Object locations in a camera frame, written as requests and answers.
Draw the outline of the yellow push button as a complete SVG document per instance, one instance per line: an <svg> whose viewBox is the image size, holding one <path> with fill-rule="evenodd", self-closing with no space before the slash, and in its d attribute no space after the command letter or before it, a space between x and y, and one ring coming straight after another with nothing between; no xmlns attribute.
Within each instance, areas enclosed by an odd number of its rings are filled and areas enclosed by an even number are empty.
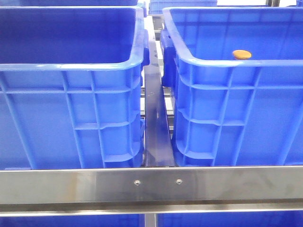
<svg viewBox="0 0 303 227"><path fill-rule="evenodd" d="M235 50L232 54L237 60L248 60L252 57L252 53L247 50Z"/></svg>

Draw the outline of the steel divider bar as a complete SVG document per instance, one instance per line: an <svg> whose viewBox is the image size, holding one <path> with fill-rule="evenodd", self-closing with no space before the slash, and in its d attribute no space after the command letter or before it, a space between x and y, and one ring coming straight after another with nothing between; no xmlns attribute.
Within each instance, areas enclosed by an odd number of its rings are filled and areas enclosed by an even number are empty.
<svg viewBox="0 0 303 227"><path fill-rule="evenodd" d="M145 150L147 167L173 167L169 124L156 46L152 16L144 19L149 36L150 64L144 67Z"/></svg>

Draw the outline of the blue plastic crate left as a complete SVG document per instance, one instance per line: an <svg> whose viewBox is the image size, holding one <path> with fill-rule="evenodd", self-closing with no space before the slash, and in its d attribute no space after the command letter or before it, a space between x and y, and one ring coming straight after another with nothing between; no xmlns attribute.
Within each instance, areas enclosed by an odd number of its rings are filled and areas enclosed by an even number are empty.
<svg viewBox="0 0 303 227"><path fill-rule="evenodd" d="M139 7L1 7L2 170L139 167Z"/></svg>

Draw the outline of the blue plastic crate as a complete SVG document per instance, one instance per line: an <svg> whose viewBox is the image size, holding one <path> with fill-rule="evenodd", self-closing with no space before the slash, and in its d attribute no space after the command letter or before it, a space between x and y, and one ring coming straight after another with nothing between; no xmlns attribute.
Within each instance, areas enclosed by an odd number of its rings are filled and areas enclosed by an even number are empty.
<svg viewBox="0 0 303 227"><path fill-rule="evenodd" d="M139 167L139 7L1 7L2 170Z"/></svg>
<svg viewBox="0 0 303 227"><path fill-rule="evenodd" d="M177 165L301 165L303 9L171 7L163 16Z"/></svg>

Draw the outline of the blue plastic crate right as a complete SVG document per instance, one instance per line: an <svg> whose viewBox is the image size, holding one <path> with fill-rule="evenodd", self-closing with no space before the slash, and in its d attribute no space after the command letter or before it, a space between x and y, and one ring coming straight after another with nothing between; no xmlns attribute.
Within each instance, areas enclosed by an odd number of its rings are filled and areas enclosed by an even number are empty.
<svg viewBox="0 0 303 227"><path fill-rule="evenodd" d="M303 9L171 7L163 16L177 165L301 165Z"/></svg>

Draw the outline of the blue crate far back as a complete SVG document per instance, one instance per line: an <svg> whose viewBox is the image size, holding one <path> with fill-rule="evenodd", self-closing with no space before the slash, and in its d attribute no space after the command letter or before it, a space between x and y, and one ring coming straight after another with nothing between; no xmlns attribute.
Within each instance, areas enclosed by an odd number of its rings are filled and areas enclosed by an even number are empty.
<svg viewBox="0 0 303 227"><path fill-rule="evenodd" d="M151 0L149 15L160 15L167 7L216 7L216 0Z"/></svg>

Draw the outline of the blue crate lower left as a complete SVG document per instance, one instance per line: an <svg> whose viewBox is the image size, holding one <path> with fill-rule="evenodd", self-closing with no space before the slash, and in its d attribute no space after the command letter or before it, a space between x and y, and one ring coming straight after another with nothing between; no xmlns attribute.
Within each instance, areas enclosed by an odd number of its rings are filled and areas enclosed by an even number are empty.
<svg viewBox="0 0 303 227"><path fill-rule="evenodd" d="M2 227L143 227L140 214L92 216L1 217Z"/></svg>

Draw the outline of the blue crate lower right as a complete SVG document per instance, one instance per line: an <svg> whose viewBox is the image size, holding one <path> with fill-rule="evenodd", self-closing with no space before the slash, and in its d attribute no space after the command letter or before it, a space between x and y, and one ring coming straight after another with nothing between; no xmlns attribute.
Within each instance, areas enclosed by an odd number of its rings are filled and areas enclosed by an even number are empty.
<svg viewBox="0 0 303 227"><path fill-rule="evenodd" d="M302 211L159 214L160 227L301 227Z"/></svg>

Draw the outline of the stainless steel front rail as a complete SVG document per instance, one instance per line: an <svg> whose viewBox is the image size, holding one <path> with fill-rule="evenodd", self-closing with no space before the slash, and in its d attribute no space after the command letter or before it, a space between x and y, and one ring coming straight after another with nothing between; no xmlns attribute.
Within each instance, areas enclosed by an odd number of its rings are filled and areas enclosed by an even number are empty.
<svg viewBox="0 0 303 227"><path fill-rule="evenodd" d="M3 217L302 208L301 166L26 170L0 174Z"/></svg>

